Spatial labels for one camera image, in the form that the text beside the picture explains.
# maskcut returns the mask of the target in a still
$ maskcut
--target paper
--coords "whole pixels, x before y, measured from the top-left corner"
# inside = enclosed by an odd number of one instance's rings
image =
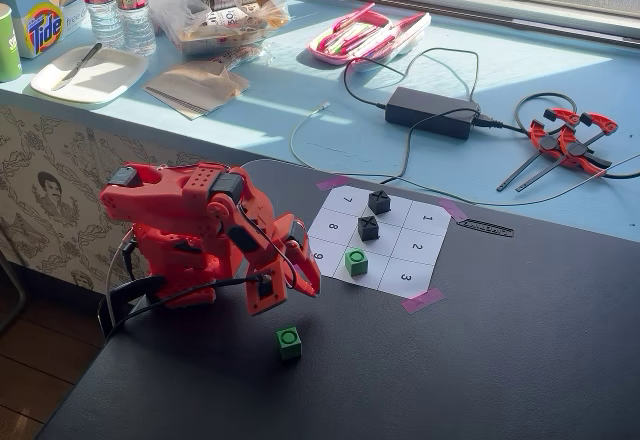
[[[371,191],[348,185],[333,188],[309,228],[309,244],[322,275],[412,298],[429,288],[451,217],[436,205],[390,196],[391,211],[375,215],[377,240],[363,242],[358,218],[373,213]],[[344,266],[348,248],[364,251],[364,275],[351,277]]]
[[[218,62],[195,61],[177,65],[161,73],[149,81],[144,89],[185,117],[194,120],[224,105],[248,87],[246,79],[228,72]]]

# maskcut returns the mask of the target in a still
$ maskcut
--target power adapter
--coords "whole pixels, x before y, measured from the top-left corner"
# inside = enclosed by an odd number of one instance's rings
[[[458,108],[468,108],[476,110],[476,112],[462,111],[441,115],[444,112]],[[480,106],[467,100],[398,87],[391,95],[389,102],[387,102],[385,111],[385,120],[387,122],[404,125],[405,127],[413,127],[420,120],[438,115],[422,122],[416,128],[466,140],[469,138],[474,120],[479,115]]]

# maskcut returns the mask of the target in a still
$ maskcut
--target tide box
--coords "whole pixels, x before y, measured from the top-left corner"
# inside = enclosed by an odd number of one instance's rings
[[[0,0],[11,7],[20,56],[33,58],[87,20],[84,0]]]

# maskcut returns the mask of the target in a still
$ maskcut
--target green cup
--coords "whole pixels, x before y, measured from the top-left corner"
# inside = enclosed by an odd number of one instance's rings
[[[0,3],[0,82],[10,82],[22,75],[18,42],[13,31],[11,8]]]

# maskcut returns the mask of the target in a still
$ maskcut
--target numbered square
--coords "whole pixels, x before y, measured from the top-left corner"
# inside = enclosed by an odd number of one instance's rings
[[[449,228],[451,215],[442,207],[429,203],[412,202],[404,228],[444,236]]]
[[[333,277],[338,268],[338,264],[342,261],[344,254],[344,245],[327,242],[318,238],[309,237],[309,247],[311,253],[318,264],[320,273],[325,277]]]
[[[368,190],[343,185],[331,190],[322,208],[360,217],[367,206],[369,193]]]
[[[413,298],[429,289],[432,265],[392,258],[378,289],[404,298]]]
[[[347,245],[357,226],[358,217],[321,208],[309,229],[309,235],[320,240]]]
[[[343,258],[336,269],[334,278],[338,280],[342,280],[343,282],[353,283],[354,285],[360,285],[362,287],[373,288],[377,290],[378,285],[380,285],[380,280],[382,280],[382,274],[384,273],[385,268],[387,267],[387,263],[389,262],[389,257],[385,257],[384,255],[378,255],[376,253],[364,252],[367,256],[367,260],[369,261],[369,265],[367,266],[367,273],[362,275],[356,275],[352,277],[349,275],[347,271],[347,267],[344,263],[344,252],[347,249],[343,249]]]
[[[391,210],[376,215],[376,218],[378,219],[378,222],[384,222],[401,227],[404,225],[404,221],[407,218],[407,213],[409,213],[409,208],[411,208],[412,202],[411,200],[407,200],[402,197],[390,196],[389,198],[391,199]],[[362,215],[366,217],[373,215],[373,212],[367,206]]]
[[[395,225],[388,225],[386,223],[378,223],[378,238],[375,240],[367,240],[363,242],[360,238],[360,234],[356,229],[351,235],[349,240],[350,247],[357,247],[365,252],[373,252],[379,255],[390,256],[393,252],[393,247],[400,235],[400,227]]]
[[[435,265],[444,237],[403,228],[393,249],[392,257],[417,263]]]

